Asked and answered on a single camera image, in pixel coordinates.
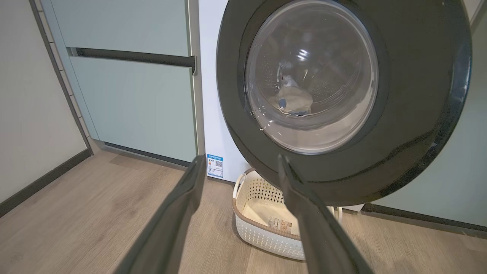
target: wooden floor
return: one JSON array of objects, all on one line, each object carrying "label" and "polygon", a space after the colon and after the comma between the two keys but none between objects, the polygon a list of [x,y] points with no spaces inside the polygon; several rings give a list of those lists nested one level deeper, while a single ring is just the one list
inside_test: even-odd
[{"label": "wooden floor", "polygon": [[[0,218],[0,274],[110,273],[183,171],[102,151]],[[207,180],[180,273],[306,273],[244,243],[232,187]],[[487,240],[363,215],[343,227],[376,273],[487,273]]]}]

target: white washing machine body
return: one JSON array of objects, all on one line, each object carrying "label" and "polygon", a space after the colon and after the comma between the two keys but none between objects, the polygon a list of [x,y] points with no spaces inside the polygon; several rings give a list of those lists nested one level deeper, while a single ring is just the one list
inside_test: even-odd
[{"label": "white washing machine body", "polygon": [[216,82],[218,34],[227,2],[199,1],[201,76],[208,176],[235,182],[250,166],[228,132]]}]

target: basket handle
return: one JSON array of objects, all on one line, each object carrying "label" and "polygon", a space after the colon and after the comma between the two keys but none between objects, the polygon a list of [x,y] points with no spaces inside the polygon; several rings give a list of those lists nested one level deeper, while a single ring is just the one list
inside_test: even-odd
[{"label": "basket handle", "polygon": [[235,186],[233,187],[233,198],[234,199],[237,198],[237,191],[239,189],[239,185],[241,184],[240,182],[241,182],[242,178],[247,178],[247,174],[251,173],[254,170],[255,170],[255,168],[249,168],[243,174],[241,174],[239,176],[239,178],[237,179],[237,182],[235,183]]},{"label": "basket handle", "polygon": [[245,174],[245,173],[244,174],[240,174],[239,178],[237,179],[237,182],[235,183],[235,186],[233,187],[233,198],[234,199],[237,198],[237,191],[239,189],[240,181],[244,177],[247,177],[247,174]]}]

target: laundry basket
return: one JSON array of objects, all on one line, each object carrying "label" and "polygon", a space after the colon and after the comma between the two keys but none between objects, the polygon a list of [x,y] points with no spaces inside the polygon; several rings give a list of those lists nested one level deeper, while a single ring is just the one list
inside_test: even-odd
[{"label": "laundry basket", "polygon": [[[237,231],[244,241],[284,257],[304,260],[298,220],[286,208],[282,192],[255,169],[245,171],[235,183],[233,211]],[[341,207],[338,220],[341,221]]]}]

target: washing machine door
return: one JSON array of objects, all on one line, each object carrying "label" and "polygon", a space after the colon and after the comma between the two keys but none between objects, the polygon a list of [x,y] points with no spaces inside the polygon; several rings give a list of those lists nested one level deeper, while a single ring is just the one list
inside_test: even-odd
[{"label": "washing machine door", "polygon": [[223,115],[270,183],[282,154],[327,205],[369,202],[444,147],[467,94],[470,40],[459,0],[229,0]]}]

